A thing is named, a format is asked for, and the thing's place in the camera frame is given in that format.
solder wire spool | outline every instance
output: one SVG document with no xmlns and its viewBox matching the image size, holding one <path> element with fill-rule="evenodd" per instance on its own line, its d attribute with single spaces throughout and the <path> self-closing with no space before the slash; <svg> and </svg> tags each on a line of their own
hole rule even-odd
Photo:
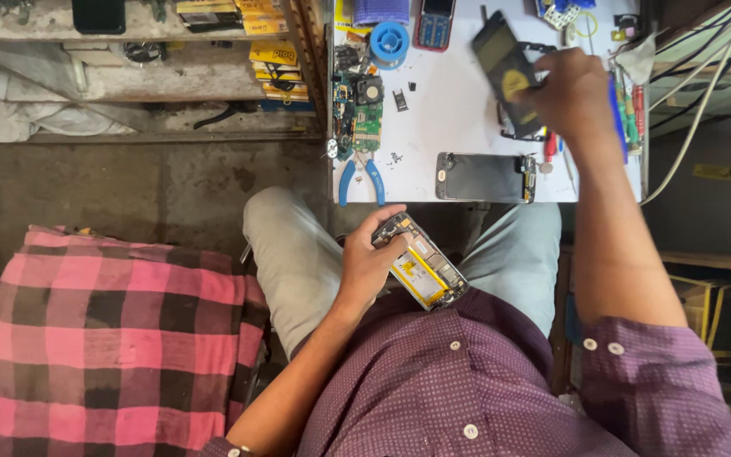
<svg viewBox="0 0 731 457">
<path fill-rule="evenodd" d="M 410 37 L 398 22 L 381 22 L 371 31 L 371 63 L 380 70 L 399 68 L 410 47 Z"/>
</svg>

leg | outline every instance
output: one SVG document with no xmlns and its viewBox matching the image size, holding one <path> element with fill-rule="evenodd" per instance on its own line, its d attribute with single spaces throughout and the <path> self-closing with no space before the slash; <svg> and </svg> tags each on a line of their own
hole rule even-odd
<svg viewBox="0 0 731 457">
<path fill-rule="evenodd" d="M 494 205 L 459 270 L 471 286 L 515 306 L 548 337 L 560 239 L 556 203 Z"/>
<path fill-rule="evenodd" d="M 287 357 L 326 315 L 340 288 L 343 249 L 293 192 L 269 187 L 245 206 L 245 237 Z"/>
</svg>

concrete floor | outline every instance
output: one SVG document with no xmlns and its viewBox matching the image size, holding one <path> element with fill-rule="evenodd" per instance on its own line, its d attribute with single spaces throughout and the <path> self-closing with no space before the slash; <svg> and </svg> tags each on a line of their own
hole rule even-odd
<svg viewBox="0 0 731 457">
<path fill-rule="evenodd" d="M 31 223 L 239 256 L 245 203 L 271 185 L 293 188 L 330 233 L 347 234 L 376 206 L 328 203 L 319 151 L 297 141 L 0 145 L 0 272 Z M 474 207 L 415 204 L 409 212 L 443 250 L 462 251 L 477 236 Z"/>
</svg>

man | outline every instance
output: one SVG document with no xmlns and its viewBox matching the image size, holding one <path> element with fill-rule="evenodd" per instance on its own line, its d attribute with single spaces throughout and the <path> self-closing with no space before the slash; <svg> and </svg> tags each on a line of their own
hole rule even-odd
<svg viewBox="0 0 731 457">
<path fill-rule="evenodd" d="M 596 57 L 537 63 L 522 93 L 569 145 L 583 178 L 574 281 L 583 321 L 581 414 L 553 397 L 560 216 L 554 204 L 498 206 L 460 270 L 471 291 L 422 311 L 404 290 L 376 300 L 407 248 L 371 233 L 372 213 L 335 241 L 306 206 L 269 189 L 245 235 L 290 364 L 206 455 L 731 455 L 716 364 L 684 311 L 624 174 Z"/>
</svg>

pink checkered cloth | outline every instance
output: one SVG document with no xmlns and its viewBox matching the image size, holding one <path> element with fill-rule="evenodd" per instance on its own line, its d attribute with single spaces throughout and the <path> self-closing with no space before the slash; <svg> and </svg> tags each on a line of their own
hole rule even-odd
<svg viewBox="0 0 731 457">
<path fill-rule="evenodd" d="M 267 318 L 228 256 L 32 226 L 0 282 L 0 455 L 198 454 Z"/>
</svg>

